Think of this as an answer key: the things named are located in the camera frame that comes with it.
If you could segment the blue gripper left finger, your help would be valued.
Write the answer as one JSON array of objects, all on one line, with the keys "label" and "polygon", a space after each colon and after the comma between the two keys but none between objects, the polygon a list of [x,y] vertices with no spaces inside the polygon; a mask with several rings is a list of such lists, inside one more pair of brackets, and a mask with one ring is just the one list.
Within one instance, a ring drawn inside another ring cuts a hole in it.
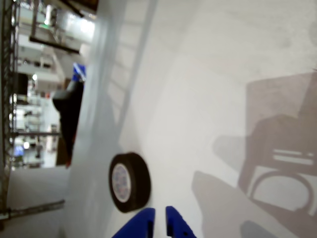
[{"label": "blue gripper left finger", "polygon": [[112,238],[152,238],[154,236],[155,208],[145,208],[131,218]]}]

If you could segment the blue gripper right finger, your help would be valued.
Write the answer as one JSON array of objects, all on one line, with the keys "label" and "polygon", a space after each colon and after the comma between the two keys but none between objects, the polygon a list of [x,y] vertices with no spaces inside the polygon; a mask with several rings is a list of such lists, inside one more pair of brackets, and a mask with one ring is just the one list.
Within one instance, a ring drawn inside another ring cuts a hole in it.
[{"label": "blue gripper right finger", "polygon": [[165,209],[166,235],[171,238],[195,238],[193,231],[181,214],[173,207]]}]

